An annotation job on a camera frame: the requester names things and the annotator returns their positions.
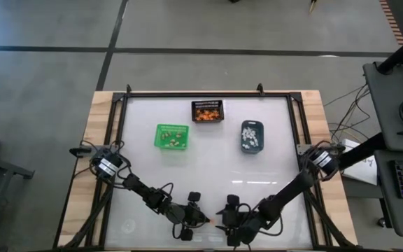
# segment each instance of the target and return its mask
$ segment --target white paper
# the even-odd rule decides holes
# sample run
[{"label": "white paper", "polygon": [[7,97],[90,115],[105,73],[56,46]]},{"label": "white paper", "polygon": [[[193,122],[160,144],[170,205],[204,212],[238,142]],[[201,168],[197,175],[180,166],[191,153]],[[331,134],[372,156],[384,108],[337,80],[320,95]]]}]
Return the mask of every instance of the white paper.
[{"label": "white paper", "polygon": [[[341,144],[346,147],[345,152],[359,146],[359,143],[348,139],[344,139]],[[364,159],[345,169],[343,176],[377,186],[377,165],[374,156]]]}]

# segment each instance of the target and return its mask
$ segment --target white table surface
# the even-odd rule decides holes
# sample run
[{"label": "white table surface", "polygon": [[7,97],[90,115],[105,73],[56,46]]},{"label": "white table surface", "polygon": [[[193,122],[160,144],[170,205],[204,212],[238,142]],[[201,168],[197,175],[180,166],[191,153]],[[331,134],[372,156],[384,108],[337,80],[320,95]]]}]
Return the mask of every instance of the white table surface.
[{"label": "white table surface", "polygon": [[[221,225],[221,216],[215,213],[225,207],[228,194],[238,195],[241,202],[253,207],[291,182],[299,169],[286,98],[223,98],[225,119],[222,122],[192,122],[191,101],[214,99],[219,98],[129,99],[122,136],[125,147],[121,153],[129,158],[133,172],[147,186],[159,188],[173,182],[172,197],[176,203],[186,204],[189,192],[200,192],[201,210]],[[240,149],[244,120],[264,124],[264,149],[256,155],[245,154]],[[155,147],[157,124],[188,125],[188,148]],[[258,234],[251,243],[252,249],[311,248],[302,195],[285,206],[282,217],[282,235]],[[194,230],[192,241],[174,239],[171,229],[166,217],[150,210],[134,192],[115,190],[113,193],[107,248],[231,248],[227,247],[224,232],[208,223]],[[268,232],[276,233],[279,229],[277,222]]]}]

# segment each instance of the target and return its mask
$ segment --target concrete floor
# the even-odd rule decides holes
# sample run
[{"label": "concrete floor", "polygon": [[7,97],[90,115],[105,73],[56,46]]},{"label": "concrete floor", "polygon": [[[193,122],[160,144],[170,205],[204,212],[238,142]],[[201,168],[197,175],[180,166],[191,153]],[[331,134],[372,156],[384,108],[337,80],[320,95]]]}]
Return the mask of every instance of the concrete floor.
[{"label": "concrete floor", "polygon": [[[121,0],[0,0],[0,46],[106,47]],[[117,47],[390,52],[397,48],[378,0],[130,0]],[[0,215],[0,245],[48,249],[54,241],[105,53],[0,52],[0,156],[35,169],[14,179]],[[104,90],[320,90],[323,102],[365,84],[362,65],[381,58],[116,53]],[[337,123],[352,97],[325,108]],[[357,126],[379,131],[372,119]],[[350,123],[361,119],[355,113]],[[374,200],[350,199],[359,243],[403,248],[374,226]]]}]

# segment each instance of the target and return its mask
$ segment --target black line on floor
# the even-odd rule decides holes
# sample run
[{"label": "black line on floor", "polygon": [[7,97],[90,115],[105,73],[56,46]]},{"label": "black line on floor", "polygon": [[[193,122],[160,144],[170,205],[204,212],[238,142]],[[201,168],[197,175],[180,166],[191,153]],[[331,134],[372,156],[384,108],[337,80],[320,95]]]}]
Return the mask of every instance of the black line on floor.
[{"label": "black line on floor", "polygon": [[122,25],[122,21],[124,20],[127,2],[128,0],[122,0],[122,3],[120,4],[118,17],[116,18],[115,27],[113,28],[113,33],[111,34],[110,44],[108,45],[108,51],[105,55],[104,64],[102,65],[99,79],[97,80],[96,91],[102,91],[104,89],[106,76],[108,74],[108,69],[110,68],[111,58],[113,57],[113,49],[118,41],[120,27]]},{"label": "black line on floor", "polygon": [[12,46],[0,45],[4,52],[58,52],[58,53],[105,53],[108,48],[102,47],[68,47],[68,46]]},{"label": "black line on floor", "polygon": [[332,52],[310,50],[243,50],[194,48],[114,48],[114,53],[138,54],[189,54],[189,55],[268,55],[268,56],[326,56],[337,57],[389,57],[393,52]]}]

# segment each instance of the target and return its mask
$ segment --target green basket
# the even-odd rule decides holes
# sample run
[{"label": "green basket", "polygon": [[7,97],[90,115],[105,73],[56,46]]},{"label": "green basket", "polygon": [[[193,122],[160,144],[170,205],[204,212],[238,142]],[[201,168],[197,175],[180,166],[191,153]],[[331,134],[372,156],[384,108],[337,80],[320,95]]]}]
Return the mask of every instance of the green basket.
[{"label": "green basket", "polygon": [[155,146],[171,150],[185,150],[188,147],[189,126],[157,125]]}]

